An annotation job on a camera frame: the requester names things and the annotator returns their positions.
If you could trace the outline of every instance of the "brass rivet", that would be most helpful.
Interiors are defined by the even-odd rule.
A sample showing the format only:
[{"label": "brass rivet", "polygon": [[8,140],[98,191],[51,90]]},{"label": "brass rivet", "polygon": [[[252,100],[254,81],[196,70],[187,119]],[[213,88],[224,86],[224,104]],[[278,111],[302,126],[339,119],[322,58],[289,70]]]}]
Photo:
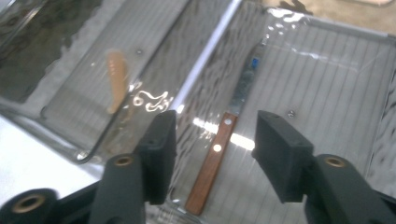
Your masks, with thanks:
[{"label": "brass rivet", "polygon": [[133,159],[132,159],[131,157],[129,157],[129,156],[124,156],[124,157],[118,158],[114,163],[115,163],[117,166],[126,166],[126,165],[131,164],[132,161],[133,161]]},{"label": "brass rivet", "polygon": [[337,159],[335,157],[327,157],[326,159],[324,159],[326,161],[327,164],[334,166],[334,167],[345,167],[346,164],[341,161],[340,159]]},{"label": "brass rivet", "polygon": [[20,199],[12,207],[14,213],[26,213],[30,212],[46,201],[46,198],[41,194],[31,194],[27,197]]}]

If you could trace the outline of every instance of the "small orange object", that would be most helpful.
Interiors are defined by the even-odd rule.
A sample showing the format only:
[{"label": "small orange object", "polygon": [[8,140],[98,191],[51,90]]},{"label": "small orange object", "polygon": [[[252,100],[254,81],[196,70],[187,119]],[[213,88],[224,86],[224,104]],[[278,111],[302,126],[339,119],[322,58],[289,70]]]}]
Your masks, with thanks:
[{"label": "small orange object", "polygon": [[122,52],[112,50],[107,54],[107,70],[113,95],[113,103],[107,112],[114,114],[127,92],[126,64]]}]

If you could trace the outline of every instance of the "metal tray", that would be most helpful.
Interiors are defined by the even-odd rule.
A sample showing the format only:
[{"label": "metal tray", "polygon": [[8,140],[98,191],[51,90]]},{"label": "metal tray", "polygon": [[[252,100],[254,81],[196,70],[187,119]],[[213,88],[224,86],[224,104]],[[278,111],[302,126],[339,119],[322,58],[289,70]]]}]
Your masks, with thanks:
[{"label": "metal tray", "polygon": [[[205,211],[193,217],[183,205],[245,57],[259,41],[266,45],[260,74]],[[257,111],[285,117],[313,142],[316,155],[344,157],[367,175],[388,95],[393,93],[389,85],[395,67],[395,39],[386,34],[242,4],[189,96],[173,105],[183,108],[177,126],[177,167],[168,205],[152,209],[150,216],[172,223],[305,223],[303,205],[282,204],[250,155]]]}]

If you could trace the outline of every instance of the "knife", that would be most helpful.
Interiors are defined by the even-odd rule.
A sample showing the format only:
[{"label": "knife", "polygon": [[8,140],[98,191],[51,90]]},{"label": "knife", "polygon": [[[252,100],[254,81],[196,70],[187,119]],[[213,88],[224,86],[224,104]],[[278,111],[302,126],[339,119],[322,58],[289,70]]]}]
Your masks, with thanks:
[{"label": "knife", "polygon": [[245,61],[245,66],[233,92],[233,98],[227,112],[219,124],[219,130],[211,143],[201,170],[191,189],[185,208],[188,212],[199,216],[202,214],[210,190],[215,182],[222,158],[233,134],[233,128],[238,119],[243,104],[246,101],[250,87],[258,70],[259,62],[264,54],[263,43],[256,45]]}]

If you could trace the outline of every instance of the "wooden knife handle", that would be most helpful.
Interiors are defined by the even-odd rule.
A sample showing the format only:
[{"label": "wooden knife handle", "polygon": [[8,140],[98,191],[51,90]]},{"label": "wooden knife handle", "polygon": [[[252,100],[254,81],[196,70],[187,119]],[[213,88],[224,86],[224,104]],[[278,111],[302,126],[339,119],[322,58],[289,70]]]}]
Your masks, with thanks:
[{"label": "wooden knife handle", "polygon": [[237,118],[237,116],[230,113],[223,115],[218,133],[207,152],[205,161],[192,187],[185,208],[188,212],[196,216],[201,215],[204,210],[210,190],[215,183],[221,160],[233,134],[233,128],[235,127]]}]

